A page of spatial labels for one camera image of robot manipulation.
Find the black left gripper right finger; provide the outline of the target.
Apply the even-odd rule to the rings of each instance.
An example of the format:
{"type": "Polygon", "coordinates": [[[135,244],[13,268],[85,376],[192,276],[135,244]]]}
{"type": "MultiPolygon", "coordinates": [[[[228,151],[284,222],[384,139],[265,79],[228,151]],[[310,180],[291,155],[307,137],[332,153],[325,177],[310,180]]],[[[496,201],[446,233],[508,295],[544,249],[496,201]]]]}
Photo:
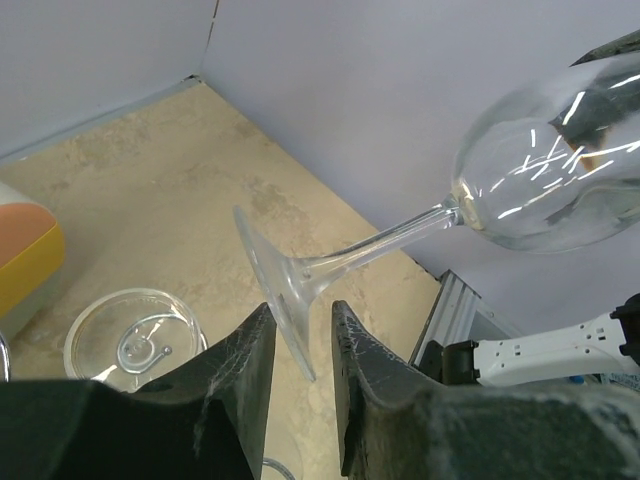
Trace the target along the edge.
{"type": "Polygon", "coordinates": [[[349,479],[635,479],[639,397],[610,385],[441,385],[334,302],[341,474],[349,479]]]}

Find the clear flute glass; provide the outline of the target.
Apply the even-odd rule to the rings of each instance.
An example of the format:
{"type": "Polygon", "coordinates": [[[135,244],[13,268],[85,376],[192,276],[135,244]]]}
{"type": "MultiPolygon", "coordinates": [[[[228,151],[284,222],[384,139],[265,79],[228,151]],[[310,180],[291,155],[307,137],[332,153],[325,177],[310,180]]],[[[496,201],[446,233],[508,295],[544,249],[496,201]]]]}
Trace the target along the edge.
{"type": "Polygon", "coordinates": [[[135,392],[201,354],[208,341],[191,308],[173,294],[130,288],[86,307],[63,348],[66,375],[135,392]]]}
{"type": "Polygon", "coordinates": [[[639,147],[587,173],[550,121],[595,77],[574,65],[497,101],[466,134],[450,191],[425,212],[333,254],[281,254],[234,209],[255,276],[285,343],[308,380],[309,309],[334,281],[437,231],[466,226],[510,250],[557,253],[612,237],[639,220],[639,147]]]}

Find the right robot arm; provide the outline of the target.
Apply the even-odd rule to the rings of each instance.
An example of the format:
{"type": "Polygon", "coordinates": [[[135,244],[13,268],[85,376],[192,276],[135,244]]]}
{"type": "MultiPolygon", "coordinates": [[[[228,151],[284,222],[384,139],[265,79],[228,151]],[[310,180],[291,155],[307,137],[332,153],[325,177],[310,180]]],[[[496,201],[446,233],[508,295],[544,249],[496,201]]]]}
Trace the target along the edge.
{"type": "MultiPolygon", "coordinates": [[[[556,253],[639,221],[639,36],[597,47],[478,120],[452,185],[465,225],[508,249],[556,253]]],[[[444,347],[446,385],[512,386],[639,370],[639,300],[574,326],[444,347]]]]}

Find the clear flute glass front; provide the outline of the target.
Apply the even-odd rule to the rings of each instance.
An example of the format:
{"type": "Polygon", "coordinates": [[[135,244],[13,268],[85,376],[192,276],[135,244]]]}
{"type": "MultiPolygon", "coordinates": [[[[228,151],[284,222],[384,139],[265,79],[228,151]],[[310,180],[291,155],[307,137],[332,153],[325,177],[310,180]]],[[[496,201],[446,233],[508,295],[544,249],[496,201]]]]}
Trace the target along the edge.
{"type": "Polygon", "coordinates": [[[334,281],[437,231],[466,226],[510,250],[557,253],[612,237],[639,220],[639,147],[587,173],[550,121],[595,77],[574,65],[497,101],[466,134],[450,191],[425,212],[333,254],[281,254],[234,209],[255,276],[285,343],[308,380],[309,309],[334,281]]]}

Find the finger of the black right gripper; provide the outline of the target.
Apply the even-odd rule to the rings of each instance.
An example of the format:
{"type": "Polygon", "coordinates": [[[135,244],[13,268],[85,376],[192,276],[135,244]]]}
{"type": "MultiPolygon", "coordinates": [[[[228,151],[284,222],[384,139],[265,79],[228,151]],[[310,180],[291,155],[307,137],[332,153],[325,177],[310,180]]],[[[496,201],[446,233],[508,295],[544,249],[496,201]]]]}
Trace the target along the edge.
{"type": "Polygon", "coordinates": [[[639,147],[639,32],[596,47],[574,64],[601,69],[550,124],[591,173],[607,155],[639,147]]]}

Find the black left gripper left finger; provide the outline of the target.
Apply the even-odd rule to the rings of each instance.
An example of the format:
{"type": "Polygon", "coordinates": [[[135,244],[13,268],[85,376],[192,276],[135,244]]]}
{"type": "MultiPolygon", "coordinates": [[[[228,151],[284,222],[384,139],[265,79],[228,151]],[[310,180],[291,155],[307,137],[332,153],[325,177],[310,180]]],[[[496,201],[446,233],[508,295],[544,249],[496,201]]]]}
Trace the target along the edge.
{"type": "Polygon", "coordinates": [[[134,393],[94,380],[2,384],[2,478],[260,478],[275,340],[260,304],[134,393]]]}

